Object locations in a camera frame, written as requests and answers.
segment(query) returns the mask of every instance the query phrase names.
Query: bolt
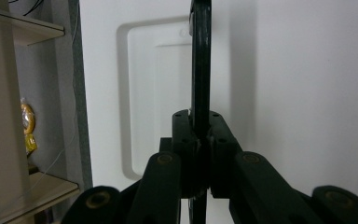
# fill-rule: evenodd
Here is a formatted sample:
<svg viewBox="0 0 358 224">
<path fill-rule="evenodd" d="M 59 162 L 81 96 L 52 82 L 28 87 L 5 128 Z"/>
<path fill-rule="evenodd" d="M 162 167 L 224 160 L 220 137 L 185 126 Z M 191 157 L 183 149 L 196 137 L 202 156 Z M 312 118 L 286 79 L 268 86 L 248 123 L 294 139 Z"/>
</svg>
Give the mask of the bolt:
<svg viewBox="0 0 358 224">
<path fill-rule="evenodd" d="M 100 191 L 91 194 L 86 200 L 86 206 L 90 209 L 100 208 L 109 203 L 110 194 L 107 191 Z"/>
<path fill-rule="evenodd" d="M 173 157 L 167 154 L 163 154 L 159 157 L 157 157 L 157 162 L 161 165 L 170 163 L 173 160 Z"/>
<path fill-rule="evenodd" d="M 254 155 L 244 155 L 242 159 L 249 163 L 258 163 L 260 162 L 260 159 L 257 156 Z"/>
</svg>

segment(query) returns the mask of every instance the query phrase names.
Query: black plastic part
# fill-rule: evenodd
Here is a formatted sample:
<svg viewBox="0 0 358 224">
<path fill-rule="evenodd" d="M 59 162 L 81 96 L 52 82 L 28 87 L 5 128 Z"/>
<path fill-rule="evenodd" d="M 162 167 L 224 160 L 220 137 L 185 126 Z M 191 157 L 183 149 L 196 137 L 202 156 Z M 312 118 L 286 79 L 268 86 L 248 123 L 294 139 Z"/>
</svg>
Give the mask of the black plastic part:
<svg viewBox="0 0 358 224">
<path fill-rule="evenodd" d="M 238 189 L 257 223 L 323 223 L 263 156 L 241 152 L 235 165 Z"/>
<path fill-rule="evenodd" d="M 150 158 L 127 223 L 179 223 L 180 169 L 180 158 L 174 153 L 159 152 Z"/>
<path fill-rule="evenodd" d="M 312 201 L 310 199 L 310 196 L 308 196 L 307 194 L 298 191 L 295 189 L 295 191 L 297 192 L 297 194 L 301 197 L 301 199 L 304 201 L 304 203 L 306 203 L 310 208 L 313 208 L 313 204 Z"/>
<path fill-rule="evenodd" d="M 223 117 L 212 112 L 209 115 L 211 130 L 211 192 L 214 198 L 229 198 L 232 185 L 232 164 L 235 155 L 242 152 L 237 139 Z"/>
<path fill-rule="evenodd" d="M 235 224 L 257 224 L 251 207 L 239 190 L 233 190 L 229 200 L 229 212 Z"/>
<path fill-rule="evenodd" d="M 345 189 L 318 187 L 311 201 L 313 209 L 326 223 L 358 224 L 358 197 Z"/>
<path fill-rule="evenodd" d="M 197 176 L 196 154 L 198 153 L 197 136 L 192 132 L 188 120 L 188 110 L 181 110 L 172 115 L 172 151 L 182 160 L 182 198 L 192 198 L 199 193 L 200 184 Z"/>
<path fill-rule="evenodd" d="M 193 35 L 191 122 L 198 138 L 209 130 L 211 82 L 211 0 L 193 0 L 190 10 Z"/>
<path fill-rule="evenodd" d="M 140 183 L 141 180 L 138 180 L 137 182 L 120 192 L 120 203 L 117 210 L 115 223 L 126 223 Z"/>
<path fill-rule="evenodd" d="M 82 193 L 62 220 L 62 224 L 96 223 L 117 221 L 120 194 L 117 189 L 96 187 Z"/>
<path fill-rule="evenodd" d="M 172 138 L 159 139 L 159 152 L 172 152 Z"/>
<path fill-rule="evenodd" d="M 188 200 L 188 214 L 190 224 L 204 224 L 206 220 L 207 195 L 203 195 Z"/>
</svg>

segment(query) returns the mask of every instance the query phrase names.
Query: white wall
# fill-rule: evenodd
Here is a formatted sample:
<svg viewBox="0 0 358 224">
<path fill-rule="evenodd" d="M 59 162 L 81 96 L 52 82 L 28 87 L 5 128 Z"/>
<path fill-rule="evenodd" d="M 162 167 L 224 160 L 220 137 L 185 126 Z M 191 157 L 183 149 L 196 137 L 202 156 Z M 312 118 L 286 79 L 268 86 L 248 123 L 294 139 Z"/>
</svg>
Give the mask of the white wall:
<svg viewBox="0 0 358 224">
<path fill-rule="evenodd" d="M 139 177 L 133 163 L 141 159 L 134 155 L 158 150 L 131 148 L 134 133 L 142 135 L 133 130 L 139 126 L 133 96 L 143 86 L 133 77 L 158 78 L 175 62 L 187 69 L 191 58 L 175 40 L 179 47 L 166 56 L 172 60 L 146 63 L 146 74 L 139 74 L 143 65 L 129 55 L 147 55 L 155 46 L 147 49 L 129 36 L 186 21 L 190 2 L 81 1 L 94 185 L 124 189 Z M 212 30 L 211 109 L 225 117 L 243 149 L 264 155 L 307 194 L 327 184 L 358 193 L 358 1 L 215 0 Z M 170 105 L 157 96 L 143 99 L 154 102 L 150 111 Z M 160 114 L 141 126 L 144 133 L 167 135 L 162 130 L 170 122 L 171 114 Z"/>
</svg>

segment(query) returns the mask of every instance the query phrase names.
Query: white door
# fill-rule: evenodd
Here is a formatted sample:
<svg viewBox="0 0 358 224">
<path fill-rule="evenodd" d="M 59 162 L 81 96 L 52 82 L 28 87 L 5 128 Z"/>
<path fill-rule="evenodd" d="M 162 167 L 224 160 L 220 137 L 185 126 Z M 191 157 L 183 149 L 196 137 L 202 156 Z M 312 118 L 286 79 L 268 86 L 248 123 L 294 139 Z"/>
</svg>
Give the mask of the white door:
<svg viewBox="0 0 358 224">
<path fill-rule="evenodd" d="M 95 186 L 140 178 L 172 113 L 190 107 L 190 5 L 80 1 Z M 211 109 L 242 148 L 307 194 L 358 193 L 358 1 L 213 0 L 212 11 Z M 209 199 L 207 222 L 232 222 L 227 200 Z"/>
</svg>

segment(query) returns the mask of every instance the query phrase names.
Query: wooden shelf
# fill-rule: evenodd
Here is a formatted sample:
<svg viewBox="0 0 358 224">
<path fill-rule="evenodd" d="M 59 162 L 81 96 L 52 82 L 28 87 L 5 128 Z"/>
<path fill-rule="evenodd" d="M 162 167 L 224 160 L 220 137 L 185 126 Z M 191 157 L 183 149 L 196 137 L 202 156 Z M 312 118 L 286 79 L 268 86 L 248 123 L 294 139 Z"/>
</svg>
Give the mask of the wooden shelf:
<svg viewBox="0 0 358 224">
<path fill-rule="evenodd" d="M 4 10 L 0 10 L 0 21 L 12 24 L 14 43 L 18 45 L 31 45 L 64 35 L 63 26 L 13 15 Z"/>
<path fill-rule="evenodd" d="M 80 192 L 77 184 L 59 179 L 52 175 L 43 173 L 30 175 L 31 186 L 37 181 L 37 185 L 32 189 L 32 200 L 26 205 L 16 207 L 10 214 L 0 217 L 0 223 L 18 223 L 27 217 L 43 211 L 52 205 L 59 203 Z"/>
</svg>

